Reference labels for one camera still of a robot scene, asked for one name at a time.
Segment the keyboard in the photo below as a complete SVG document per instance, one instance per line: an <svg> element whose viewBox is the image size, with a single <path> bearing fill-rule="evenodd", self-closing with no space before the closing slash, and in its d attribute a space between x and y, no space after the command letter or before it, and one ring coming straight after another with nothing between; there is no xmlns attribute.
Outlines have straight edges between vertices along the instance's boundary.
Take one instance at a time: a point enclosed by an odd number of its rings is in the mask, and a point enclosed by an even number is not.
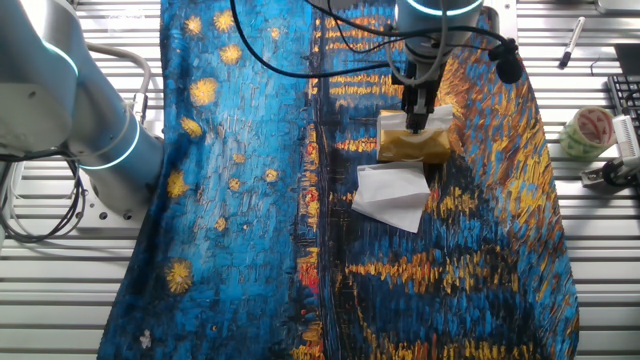
<svg viewBox="0 0 640 360"><path fill-rule="evenodd" d="M640 136L640 93L634 94L629 104L626 104L624 100L630 92L640 89L640 76L613 75L609 76L607 83L611 92L611 100L616 107L616 115L622 114L622 108L628 105L633 128L636 135Z"/></svg>

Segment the white cable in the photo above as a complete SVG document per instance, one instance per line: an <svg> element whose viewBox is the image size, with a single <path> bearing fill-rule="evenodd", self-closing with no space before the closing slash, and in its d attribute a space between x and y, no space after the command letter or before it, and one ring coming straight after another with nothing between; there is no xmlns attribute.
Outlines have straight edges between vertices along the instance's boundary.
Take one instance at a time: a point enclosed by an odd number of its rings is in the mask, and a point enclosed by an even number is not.
<svg viewBox="0 0 640 360"><path fill-rule="evenodd" d="M16 199L20 199L20 200L24 200L23 197L21 197L20 195L18 195L18 193L15 190L15 187L13 185L13 183L16 180L16 174L18 173L17 169L18 166L20 165L20 163L14 163L13 167L11 168L11 172L9 173L9 193L11 193L11 195L16 198ZM75 184L76 182L78 182L78 177L80 177L80 171L76 171L76 176L73 178L73 183ZM69 195L60 198L59 200L67 200L67 199L71 199L73 197L73 194L75 193L75 187L73 187L71 189L71 192L69 193Z"/></svg>
<svg viewBox="0 0 640 360"><path fill-rule="evenodd" d="M387 53L387 62L389 63L389 67L391 68L393 75L395 75L405 85L408 85L408 86L420 85L423 82L431 79L436 71L440 71L440 63L442 62L444 50L447 47L446 45L447 35L449 32L448 24L447 24L447 9L445 8L444 4L445 4L445 0L440 0L440 7L442 8L442 33L440 35L440 47L438 48L438 56L436 57L436 60L434 61L433 65L431 65L431 68L429 69L429 71L426 74L424 74L424 76L422 76L419 79L409 79L408 77L402 75L402 73L400 73L400 70L398 70L396 65L393 63L393 53L391 51L391 44L385 45L385 51Z"/></svg>

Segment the folded cloth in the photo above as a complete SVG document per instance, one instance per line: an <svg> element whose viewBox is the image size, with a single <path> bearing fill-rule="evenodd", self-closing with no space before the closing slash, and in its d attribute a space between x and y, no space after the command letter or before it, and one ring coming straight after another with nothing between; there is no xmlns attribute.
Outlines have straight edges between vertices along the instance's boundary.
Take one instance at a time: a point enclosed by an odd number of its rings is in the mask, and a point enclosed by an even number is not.
<svg viewBox="0 0 640 360"><path fill-rule="evenodd" d="M418 232L429 197L422 163L358 166L358 191L352 209L389 225Z"/></svg>

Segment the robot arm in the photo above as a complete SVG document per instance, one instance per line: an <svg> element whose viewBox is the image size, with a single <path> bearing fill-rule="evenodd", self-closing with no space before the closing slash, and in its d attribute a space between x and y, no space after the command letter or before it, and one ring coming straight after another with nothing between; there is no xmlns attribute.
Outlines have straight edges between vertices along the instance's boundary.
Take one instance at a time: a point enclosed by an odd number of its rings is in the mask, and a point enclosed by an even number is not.
<svg viewBox="0 0 640 360"><path fill-rule="evenodd" d="M66 0L0 1L0 153L64 149L112 210L144 209L161 142L98 69Z"/></svg>
<svg viewBox="0 0 640 360"><path fill-rule="evenodd" d="M475 26L482 0L398 0L396 30L401 32L441 27L437 36L414 37L405 41L406 73L394 70L394 84L404 85L402 109L407 113L407 129L414 134L424 129L434 103L451 44L462 44L466 32L447 32L450 26Z"/></svg>

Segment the yellow star pattern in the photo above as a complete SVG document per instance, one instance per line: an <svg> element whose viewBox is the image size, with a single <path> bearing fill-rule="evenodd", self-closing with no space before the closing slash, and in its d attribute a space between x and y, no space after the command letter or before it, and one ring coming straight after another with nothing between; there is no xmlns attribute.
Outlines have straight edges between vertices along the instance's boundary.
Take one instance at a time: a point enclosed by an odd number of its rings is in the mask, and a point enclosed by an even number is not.
<svg viewBox="0 0 640 360"><path fill-rule="evenodd" d="M276 181L278 179L278 172L273 169L269 169L264 173L264 178L267 182Z"/></svg>
<svg viewBox="0 0 640 360"><path fill-rule="evenodd" d="M184 27L187 29L187 34L197 35L202 31L202 21L199 17L192 16L184 22Z"/></svg>
<svg viewBox="0 0 640 360"><path fill-rule="evenodd" d="M238 45L232 44L220 49L220 58L227 65L235 65L240 61L242 50Z"/></svg>
<svg viewBox="0 0 640 360"><path fill-rule="evenodd" d="M225 10L223 12L217 13L213 17L213 23L216 25L216 29L220 32L227 32L233 27L233 15L231 14L231 10Z"/></svg>
<svg viewBox="0 0 640 360"><path fill-rule="evenodd" d="M177 198L189 190L189 185L184 183L184 173L182 171L172 171L167 181L167 194L171 198Z"/></svg>
<svg viewBox="0 0 640 360"><path fill-rule="evenodd" d="M191 93L191 102L195 106L203 106L211 103L216 99L216 89L218 82L212 78L206 78L196 81L189 86Z"/></svg>
<svg viewBox="0 0 640 360"><path fill-rule="evenodd" d="M182 120L180 120L180 124L182 125L184 131L189 134L189 136L198 137L202 135L202 128L200 127L200 125L198 125L197 122L183 117Z"/></svg>
<svg viewBox="0 0 640 360"><path fill-rule="evenodd" d="M191 263L188 260L176 259L166 270L169 290L174 294L184 294L193 284Z"/></svg>

